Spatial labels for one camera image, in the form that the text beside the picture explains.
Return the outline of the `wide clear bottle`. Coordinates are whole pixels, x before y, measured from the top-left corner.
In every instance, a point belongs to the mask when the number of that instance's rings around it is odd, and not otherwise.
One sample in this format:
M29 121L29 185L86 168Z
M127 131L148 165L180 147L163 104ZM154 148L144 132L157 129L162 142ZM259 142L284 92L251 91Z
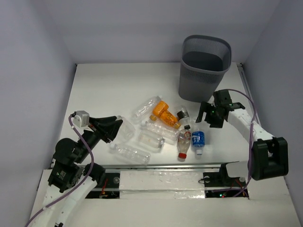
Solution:
M117 120L122 120L123 123L119 128L115 141L119 143L126 143L134 137L135 127L125 117L120 115L117 116Z

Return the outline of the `blue label bottle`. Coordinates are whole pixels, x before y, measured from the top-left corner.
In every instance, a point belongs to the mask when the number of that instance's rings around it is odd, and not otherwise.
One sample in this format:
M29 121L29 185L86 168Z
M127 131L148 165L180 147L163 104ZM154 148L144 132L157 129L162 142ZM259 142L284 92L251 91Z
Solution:
M191 141L195 154L201 156L205 147L205 133L200 128L195 129L192 132Z

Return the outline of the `clear jar bottle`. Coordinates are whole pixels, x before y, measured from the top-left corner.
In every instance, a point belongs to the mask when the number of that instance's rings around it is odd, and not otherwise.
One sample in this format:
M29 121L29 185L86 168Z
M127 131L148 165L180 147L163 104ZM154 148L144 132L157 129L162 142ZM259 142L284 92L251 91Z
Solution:
M138 140L155 149L161 149L165 143L165 139L161 135L150 130L142 130L139 134Z

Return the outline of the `black label clear bottle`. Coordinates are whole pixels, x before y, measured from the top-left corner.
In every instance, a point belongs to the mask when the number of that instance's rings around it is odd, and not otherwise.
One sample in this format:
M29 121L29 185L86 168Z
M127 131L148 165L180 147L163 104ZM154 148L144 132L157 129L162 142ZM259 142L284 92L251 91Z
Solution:
M184 126L189 125L190 116L187 111L187 108L185 108L184 106L181 105L176 108L176 111L177 111L177 119L181 123L181 125L184 125Z

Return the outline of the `long clear bottle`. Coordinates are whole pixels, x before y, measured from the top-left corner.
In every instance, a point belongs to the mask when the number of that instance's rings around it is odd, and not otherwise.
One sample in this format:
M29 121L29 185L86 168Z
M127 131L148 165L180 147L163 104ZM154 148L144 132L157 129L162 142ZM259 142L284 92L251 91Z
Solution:
M179 130L166 126L160 121L141 121L140 125L156 134L161 135L163 138L168 139L170 143L178 141Z

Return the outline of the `orange bottle fruit label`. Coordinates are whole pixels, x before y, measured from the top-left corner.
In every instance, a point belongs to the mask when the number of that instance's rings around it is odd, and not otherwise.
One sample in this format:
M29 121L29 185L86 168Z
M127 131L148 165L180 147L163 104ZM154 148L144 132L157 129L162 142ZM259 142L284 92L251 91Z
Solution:
M172 127L174 129L179 129L181 124L179 123L177 117L175 117L171 112L168 110L165 110L161 116L161 121L166 124L169 127Z

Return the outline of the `orange bottle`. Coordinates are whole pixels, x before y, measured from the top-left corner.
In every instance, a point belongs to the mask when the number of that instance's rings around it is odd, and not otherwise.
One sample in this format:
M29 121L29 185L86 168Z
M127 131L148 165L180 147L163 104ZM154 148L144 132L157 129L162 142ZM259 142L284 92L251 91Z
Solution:
M168 110L169 106L164 101L160 101L152 110L152 113L149 117L150 120L156 121L160 116Z

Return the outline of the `red cap clear bottle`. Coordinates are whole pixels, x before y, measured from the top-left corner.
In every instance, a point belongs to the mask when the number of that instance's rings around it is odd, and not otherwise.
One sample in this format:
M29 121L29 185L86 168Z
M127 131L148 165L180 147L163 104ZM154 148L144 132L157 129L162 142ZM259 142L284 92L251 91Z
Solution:
M187 151L191 144L191 127L190 125L185 125L184 129L179 132L177 148L178 148L178 158L180 160L185 160L187 158Z

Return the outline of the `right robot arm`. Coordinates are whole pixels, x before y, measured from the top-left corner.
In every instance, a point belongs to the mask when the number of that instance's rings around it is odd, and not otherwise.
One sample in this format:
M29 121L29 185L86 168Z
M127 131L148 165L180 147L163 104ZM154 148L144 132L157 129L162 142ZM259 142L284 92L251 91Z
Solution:
M288 143L283 137L275 137L263 129L255 120L257 112L249 115L240 102L233 102L230 91L245 96L235 89L223 89L213 93L212 103L201 102L197 123L204 120L211 128L222 128L227 122L233 126L249 144L248 180L265 180L286 176L289 172Z

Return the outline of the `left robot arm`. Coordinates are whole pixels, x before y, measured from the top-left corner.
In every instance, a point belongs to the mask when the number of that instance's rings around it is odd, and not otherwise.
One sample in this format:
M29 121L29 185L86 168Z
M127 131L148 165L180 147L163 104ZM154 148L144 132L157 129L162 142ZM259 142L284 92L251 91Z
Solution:
M112 142L123 124L120 116L92 118L85 111L72 113L68 120L79 140L63 138L56 144L44 212L36 227L66 227L89 192L104 183L105 168L95 163L92 150L100 141Z

